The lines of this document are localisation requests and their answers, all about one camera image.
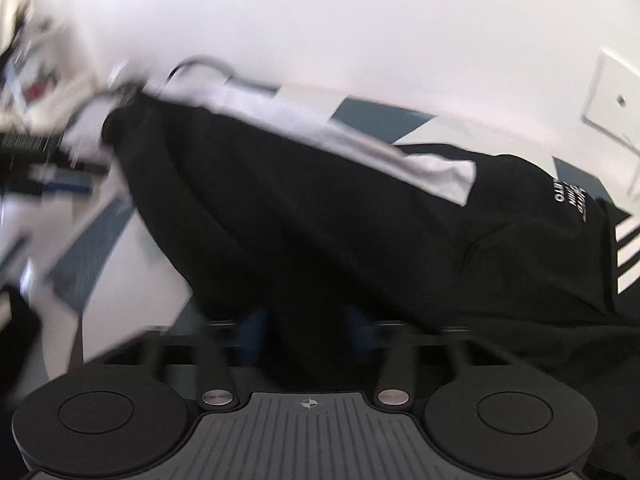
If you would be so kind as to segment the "geometric pattern tablecloth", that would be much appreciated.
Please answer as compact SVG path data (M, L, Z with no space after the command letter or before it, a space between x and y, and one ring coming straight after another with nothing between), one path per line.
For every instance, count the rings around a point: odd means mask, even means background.
M391 136L401 148L447 144L515 155L580 186L622 211L624 277L638 276L639 207L594 174L449 117L349 99L334 107L332 118ZM1 318L1 392L9 398L26 396L140 330L186 334L203 322L191 289L157 247L119 174L90 198L8 198L1 206L1 279L28 302L24 312Z

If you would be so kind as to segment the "black hooded sweatshirt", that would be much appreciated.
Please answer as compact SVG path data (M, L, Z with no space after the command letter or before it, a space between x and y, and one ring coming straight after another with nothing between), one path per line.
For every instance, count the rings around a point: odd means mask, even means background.
M511 155L396 148L261 96L140 93L102 142L204 313L266 316L265 367L349 367L347 313L469 327L576 388L598 479L639 474L639 219Z

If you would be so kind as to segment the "white wall socket panel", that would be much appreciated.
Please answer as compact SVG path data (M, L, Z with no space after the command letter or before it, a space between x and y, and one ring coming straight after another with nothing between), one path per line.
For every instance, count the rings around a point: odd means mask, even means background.
M599 52L582 120L639 151L639 67L611 48Z

